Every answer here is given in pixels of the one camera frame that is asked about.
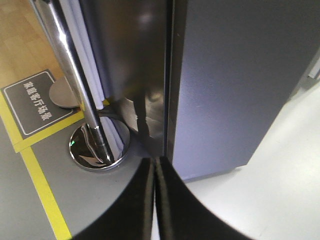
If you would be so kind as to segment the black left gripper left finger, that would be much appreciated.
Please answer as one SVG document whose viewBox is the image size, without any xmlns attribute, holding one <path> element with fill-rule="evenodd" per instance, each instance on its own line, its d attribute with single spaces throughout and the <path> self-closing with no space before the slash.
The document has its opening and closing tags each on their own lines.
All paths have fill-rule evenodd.
<svg viewBox="0 0 320 240">
<path fill-rule="evenodd" d="M 149 240 L 154 211 L 154 161 L 143 158 L 115 202 L 74 240 Z"/>
</svg>

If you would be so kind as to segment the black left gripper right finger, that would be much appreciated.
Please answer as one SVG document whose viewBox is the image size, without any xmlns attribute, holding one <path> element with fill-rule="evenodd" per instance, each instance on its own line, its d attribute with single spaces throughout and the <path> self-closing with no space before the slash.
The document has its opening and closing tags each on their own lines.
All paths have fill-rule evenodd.
<svg viewBox="0 0 320 240">
<path fill-rule="evenodd" d="M 161 240 L 249 239 L 209 211 L 164 156 L 155 161 L 155 205 Z"/>
</svg>

